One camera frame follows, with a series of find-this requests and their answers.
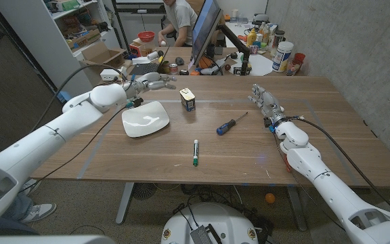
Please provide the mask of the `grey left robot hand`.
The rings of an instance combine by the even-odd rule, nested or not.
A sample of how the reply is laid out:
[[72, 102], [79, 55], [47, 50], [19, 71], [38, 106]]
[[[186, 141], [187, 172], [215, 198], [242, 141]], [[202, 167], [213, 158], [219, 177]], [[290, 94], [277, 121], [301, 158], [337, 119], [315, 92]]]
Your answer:
[[169, 82], [176, 80], [176, 76], [153, 72], [135, 78], [133, 81], [126, 82], [123, 85], [123, 88], [126, 92], [127, 100], [133, 101], [138, 98], [140, 94], [150, 90], [158, 90], [162, 88], [175, 89], [175, 86], [169, 84]]

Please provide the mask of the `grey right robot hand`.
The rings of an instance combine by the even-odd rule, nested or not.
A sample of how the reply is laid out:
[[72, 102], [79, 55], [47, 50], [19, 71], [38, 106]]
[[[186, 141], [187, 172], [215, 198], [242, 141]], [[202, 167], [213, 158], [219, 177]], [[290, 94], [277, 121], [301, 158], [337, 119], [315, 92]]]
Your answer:
[[285, 122], [286, 116], [284, 115], [284, 109], [270, 92], [258, 84], [254, 84], [252, 93], [254, 96], [249, 96], [248, 99], [261, 109], [262, 115], [265, 119], [270, 120], [273, 127], [277, 127], [282, 122]]

